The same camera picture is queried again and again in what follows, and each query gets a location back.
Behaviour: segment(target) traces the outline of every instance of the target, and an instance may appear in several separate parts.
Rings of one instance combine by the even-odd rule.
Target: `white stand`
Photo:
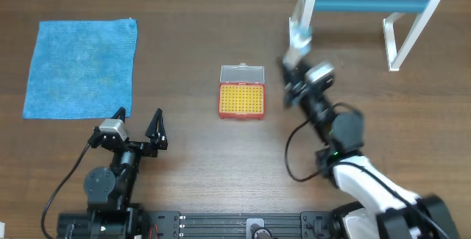
[[[283,62],[289,67],[296,67],[297,63],[311,50],[311,19],[316,0],[298,0],[293,15],[289,19],[289,49]],[[424,11],[419,13],[411,27],[399,52],[396,50],[393,23],[404,15],[404,13],[392,13],[383,19],[384,40],[386,43],[386,56],[390,71],[399,71],[404,59],[411,50],[415,41],[424,29],[428,20],[435,11],[440,0],[430,0]]]

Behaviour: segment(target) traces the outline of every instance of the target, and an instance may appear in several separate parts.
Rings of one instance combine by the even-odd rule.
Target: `blue cloth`
[[[40,22],[23,118],[129,117],[137,37],[134,19]]]

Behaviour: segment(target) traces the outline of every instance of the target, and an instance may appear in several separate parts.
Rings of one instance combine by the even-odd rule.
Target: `folded fabric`
[[[23,118],[129,116],[137,36],[134,19],[40,22]]]

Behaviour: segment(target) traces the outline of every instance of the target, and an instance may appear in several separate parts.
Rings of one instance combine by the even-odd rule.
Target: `tabletop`
[[[133,106],[127,128],[143,140],[159,107],[169,148],[145,158],[132,201],[147,210],[185,213],[300,213],[332,210],[354,199],[323,178],[297,183],[286,173],[283,150],[303,122],[283,108],[275,60],[288,46],[288,17],[297,0],[1,0],[0,1],[0,221],[6,236],[41,238],[40,215],[68,173],[92,128],[102,119],[24,120],[29,64],[39,21],[134,18],[138,43]],[[420,195],[436,193],[461,236],[471,237],[471,0],[442,0],[399,72],[388,72],[380,13],[315,15],[312,64],[329,60],[332,101],[365,115],[365,147],[375,166]],[[403,41],[413,18],[395,24]],[[262,121],[221,120],[221,65],[265,68]],[[295,136],[294,173],[315,170],[322,147],[308,127]],[[83,212],[85,175],[109,164],[112,153],[91,149],[49,209]]]

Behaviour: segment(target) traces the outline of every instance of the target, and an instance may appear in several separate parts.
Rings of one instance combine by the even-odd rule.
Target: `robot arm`
[[[316,153],[324,177],[358,200],[335,209],[330,228],[334,238],[458,238],[445,203],[437,196],[421,199],[382,175],[365,157],[364,122],[347,104],[332,105],[324,91],[332,86],[330,63],[311,68],[304,62],[281,63],[285,105],[299,105],[326,148]],[[338,113],[337,107],[349,111]]]

